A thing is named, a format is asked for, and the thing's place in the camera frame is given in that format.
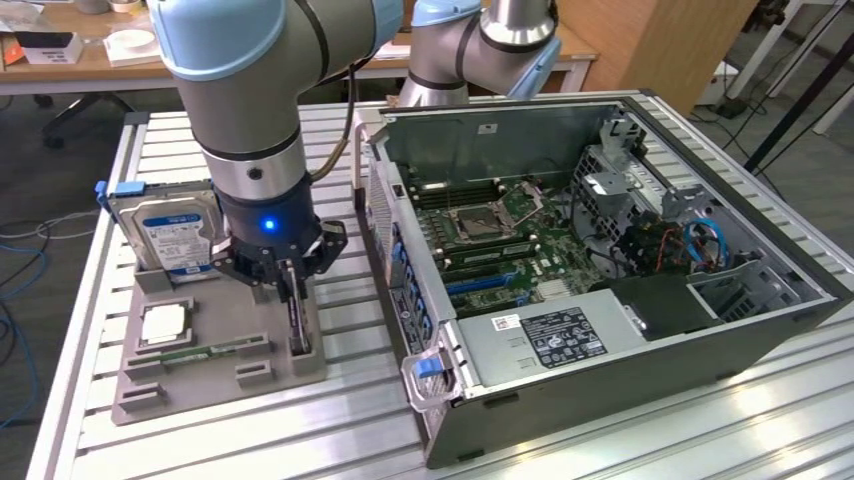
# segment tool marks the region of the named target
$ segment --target black tripod leg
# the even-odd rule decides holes
[[[786,132],[798,121],[798,118],[801,118],[801,115],[806,112],[808,107],[816,101],[816,98],[818,98],[818,95],[825,90],[825,87],[833,80],[833,77],[840,73],[840,70],[842,70],[842,67],[849,62],[852,56],[854,56],[854,33],[849,36],[842,48],[828,63],[825,70],[822,70],[822,73],[820,73],[816,80],[813,80],[813,83],[804,92],[804,95],[801,95],[801,98],[793,105],[792,110],[789,110],[789,113],[786,113],[786,116],[777,124],[777,127],[774,127],[774,130],[766,137],[762,145],[760,145],[760,148],[757,148],[757,152],[750,157],[750,160],[745,163],[745,170],[753,173],[753,171],[760,167],[762,160],[765,160],[765,157],[772,153],[772,149],[777,145],[777,142],[781,141],[784,135],[786,135]]]

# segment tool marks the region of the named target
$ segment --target blue led light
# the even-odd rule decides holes
[[[263,220],[262,229],[269,232],[275,232],[279,229],[279,222],[277,222],[273,218]]]

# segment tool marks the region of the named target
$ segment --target light blue joint cover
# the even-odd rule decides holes
[[[247,68],[285,28],[285,0],[158,0],[151,21],[163,63],[186,80],[210,81]]]
[[[414,27],[453,22],[481,10],[481,0],[418,0],[413,15]]]
[[[553,38],[549,45],[544,48],[540,57],[537,57],[534,65],[532,65],[529,71],[522,75],[520,82],[510,90],[508,98],[530,100],[540,93],[544,85],[546,85],[546,80],[549,80],[552,70],[556,68],[556,63],[561,56],[561,45],[561,39],[557,37]]]
[[[401,0],[374,0],[374,19],[377,30],[373,52],[391,42],[398,34],[403,23],[403,2]]]

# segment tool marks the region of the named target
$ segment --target white sticker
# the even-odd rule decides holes
[[[202,215],[147,218],[143,227],[165,270],[178,274],[210,270],[211,241],[199,234]]]
[[[485,123],[478,126],[478,135],[492,135],[498,133],[498,123]]]
[[[520,315],[514,313],[513,315],[496,317],[493,318],[493,325],[496,325],[496,331],[498,332],[502,330],[510,330],[512,328],[520,328],[522,326],[520,323]]]

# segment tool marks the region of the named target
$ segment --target hard drive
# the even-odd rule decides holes
[[[163,269],[174,283],[219,275],[211,245],[225,237],[223,216],[210,181],[127,182],[109,201],[145,271]]]

